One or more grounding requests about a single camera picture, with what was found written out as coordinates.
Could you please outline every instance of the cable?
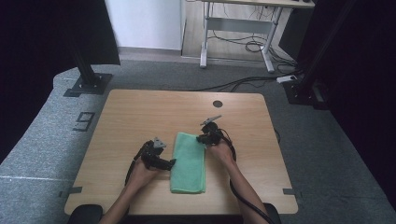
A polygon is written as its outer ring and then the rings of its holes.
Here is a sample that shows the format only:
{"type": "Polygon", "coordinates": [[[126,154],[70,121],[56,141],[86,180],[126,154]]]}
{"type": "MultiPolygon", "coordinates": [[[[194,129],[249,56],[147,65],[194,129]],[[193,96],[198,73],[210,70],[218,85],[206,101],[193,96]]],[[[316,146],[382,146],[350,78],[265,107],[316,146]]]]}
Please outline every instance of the cable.
{"type": "Polygon", "coordinates": [[[223,3],[223,9],[224,9],[224,14],[227,16],[227,18],[230,18],[230,17],[227,15],[227,12],[225,11],[225,3],[223,3]]]}
{"type": "MultiPolygon", "coordinates": [[[[255,86],[255,85],[249,83],[249,81],[242,81],[242,82],[239,82],[239,83],[235,84],[235,86],[233,86],[233,88],[230,90],[230,92],[236,91],[236,89],[237,89],[240,85],[243,85],[243,84],[248,84],[248,85],[250,85],[250,86],[253,86],[254,88],[264,87],[264,86],[265,86],[265,83],[266,83],[268,80],[264,80],[264,83],[263,83],[262,85],[260,85],[260,86],[255,86]]],[[[218,91],[223,91],[223,90],[226,89],[226,88],[228,88],[228,86],[227,86],[227,87],[224,87],[224,88],[221,88],[221,89],[219,89],[218,91]]]]}
{"type": "Polygon", "coordinates": [[[273,7],[273,10],[270,11],[267,15],[264,15],[264,18],[267,19],[269,16],[271,16],[271,19],[272,19],[272,18],[274,17],[274,14],[275,14],[275,8],[273,7]]]}
{"type": "Polygon", "coordinates": [[[209,91],[209,90],[218,89],[218,88],[221,88],[218,91],[222,91],[222,90],[230,87],[231,85],[234,85],[233,88],[230,90],[231,92],[233,92],[233,91],[236,91],[236,89],[240,85],[247,84],[247,82],[249,82],[249,81],[274,81],[278,77],[285,77],[285,76],[290,76],[290,75],[299,75],[301,73],[302,73],[302,71],[292,71],[292,72],[289,72],[289,73],[283,74],[282,76],[277,76],[277,77],[245,77],[245,78],[241,78],[241,79],[238,79],[236,81],[232,81],[232,82],[229,82],[229,83],[226,83],[226,84],[222,84],[222,85],[218,85],[218,86],[214,86],[214,87],[197,89],[197,90],[191,90],[191,91],[209,91]]]}
{"type": "Polygon", "coordinates": [[[285,58],[282,58],[281,56],[279,56],[276,53],[276,50],[274,48],[272,48],[272,47],[269,48],[268,51],[271,53],[271,55],[273,56],[274,60],[277,61],[277,62],[288,63],[288,64],[290,64],[292,66],[295,66],[297,64],[297,62],[295,62],[294,60],[288,60],[288,59],[285,59],[285,58]]]}
{"type": "Polygon", "coordinates": [[[129,166],[128,173],[126,174],[124,186],[126,186],[126,184],[128,183],[129,176],[131,175],[132,170],[134,169],[134,164],[135,164],[135,163],[136,163],[136,160],[133,159],[131,165],[129,166]]]}
{"type": "Polygon", "coordinates": [[[257,6],[254,6],[254,11],[250,14],[250,16],[248,17],[248,20],[250,20],[251,16],[253,16],[253,14],[256,12],[257,10],[257,6]]]}
{"type": "MultiPolygon", "coordinates": [[[[233,160],[236,161],[236,152],[235,152],[235,148],[233,146],[233,142],[231,141],[230,136],[228,135],[228,133],[223,130],[223,129],[219,129],[222,132],[225,132],[227,134],[227,137],[221,136],[220,134],[218,134],[217,132],[214,132],[213,130],[209,130],[211,133],[214,133],[216,135],[218,135],[219,137],[221,137],[221,139],[223,139],[228,147],[230,148],[231,152],[233,153],[233,160]]],[[[255,211],[259,216],[261,216],[265,221],[267,221],[269,224],[274,224],[274,221],[269,218],[262,210],[260,210],[260,208],[258,208],[257,206],[255,206],[254,204],[252,204],[251,202],[249,202],[248,200],[246,200],[244,197],[242,197],[238,191],[236,191],[235,187],[233,186],[233,182],[230,179],[230,188],[231,188],[231,192],[233,193],[233,195],[235,195],[235,197],[241,201],[242,203],[244,203],[247,207],[249,207],[250,209],[252,209],[253,211],[255,211]]]]}
{"type": "Polygon", "coordinates": [[[274,128],[274,131],[275,131],[275,133],[276,133],[277,143],[279,144],[279,143],[280,143],[280,134],[279,134],[279,132],[277,131],[277,129],[275,129],[275,128],[274,128]]]}
{"type": "Polygon", "coordinates": [[[249,38],[252,38],[252,37],[260,38],[260,39],[266,40],[265,38],[260,37],[260,36],[257,36],[257,35],[250,35],[250,36],[242,37],[242,38],[229,39],[229,38],[223,38],[223,37],[220,37],[220,36],[216,35],[216,33],[215,33],[214,30],[212,30],[212,32],[213,32],[213,35],[214,35],[214,36],[209,36],[208,39],[216,38],[216,39],[219,39],[219,40],[223,40],[223,41],[227,41],[227,42],[231,42],[231,43],[239,44],[239,45],[246,45],[246,43],[243,43],[243,42],[236,42],[236,40],[245,40],[245,39],[249,39],[249,38]]]}

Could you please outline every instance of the human arm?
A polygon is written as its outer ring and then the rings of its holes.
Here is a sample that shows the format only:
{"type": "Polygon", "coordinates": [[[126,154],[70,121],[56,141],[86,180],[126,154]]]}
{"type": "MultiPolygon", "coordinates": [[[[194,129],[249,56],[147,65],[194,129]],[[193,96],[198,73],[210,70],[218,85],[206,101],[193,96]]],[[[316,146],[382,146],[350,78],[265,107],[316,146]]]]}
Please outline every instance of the human arm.
{"type": "Polygon", "coordinates": [[[119,198],[111,205],[110,209],[100,220],[100,224],[118,223],[126,213],[132,198],[145,187],[160,170],[149,170],[139,158],[129,177],[128,183],[122,189],[119,198]]]}
{"type": "MultiPolygon", "coordinates": [[[[213,154],[215,158],[219,160],[219,162],[226,169],[231,181],[233,182],[233,187],[239,193],[239,195],[246,199],[248,202],[258,207],[266,215],[268,215],[260,197],[257,195],[254,188],[250,186],[248,181],[239,170],[236,161],[233,159],[233,153],[231,152],[227,143],[221,140],[218,145],[206,146],[206,148],[213,154]]],[[[245,223],[267,223],[265,219],[263,219],[259,214],[257,214],[254,210],[252,210],[244,203],[242,203],[240,200],[238,200],[238,204],[245,223]]]]}

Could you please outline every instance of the tripod base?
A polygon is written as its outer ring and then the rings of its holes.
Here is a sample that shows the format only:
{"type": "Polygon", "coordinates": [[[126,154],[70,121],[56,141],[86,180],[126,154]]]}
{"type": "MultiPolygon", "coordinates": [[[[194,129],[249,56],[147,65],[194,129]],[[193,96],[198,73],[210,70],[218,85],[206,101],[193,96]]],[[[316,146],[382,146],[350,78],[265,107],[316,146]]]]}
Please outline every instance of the tripod base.
{"type": "Polygon", "coordinates": [[[81,94],[96,94],[102,95],[105,92],[107,84],[110,82],[113,75],[95,73],[95,80],[93,84],[85,84],[81,77],[78,78],[72,89],[68,89],[65,97],[79,97],[81,94]]]}
{"type": "Polygon", "coordinates": [[[291,105],[312,105],[315,109],[327,110],[326,99],[323,97],[323,85],[315,83],[309,94],[299,93],[298,82],[284,82],[286,96],[291,105]]]}

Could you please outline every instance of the hand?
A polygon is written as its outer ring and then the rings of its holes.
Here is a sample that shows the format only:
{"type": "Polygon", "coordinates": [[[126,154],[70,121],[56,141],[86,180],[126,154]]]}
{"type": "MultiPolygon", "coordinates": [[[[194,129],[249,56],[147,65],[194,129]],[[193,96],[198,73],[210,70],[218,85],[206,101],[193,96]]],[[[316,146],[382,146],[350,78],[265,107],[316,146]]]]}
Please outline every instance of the hand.
{"type": "Polygon", "coordinates": [[[147,169],[145,163],[143,163],[143,161],[139,158],[134,164],[134,169],[129,176],[127,186],[134,186],[135,188],[141,189],[146,186],[159,172],[160,170],[158,169],[147,169]]]}
{"type": "Polygon", "coordinates": [[[206,145],[206,149],[208,149],[212,155],[223,164],[233,162],[233,153],[223,139],[221,139],[220,142],[215,146],[206,145]]]}

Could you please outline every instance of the wall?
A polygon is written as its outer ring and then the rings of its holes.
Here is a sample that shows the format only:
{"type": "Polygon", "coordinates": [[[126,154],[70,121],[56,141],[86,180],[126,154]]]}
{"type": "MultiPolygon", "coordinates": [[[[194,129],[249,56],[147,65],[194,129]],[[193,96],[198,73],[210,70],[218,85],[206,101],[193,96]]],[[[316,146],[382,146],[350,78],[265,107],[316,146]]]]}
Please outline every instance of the wall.
{"type": "Polygon", "coordinates": [[[106,0],[118,47],[181,50],[184,0],[106,0]]]}

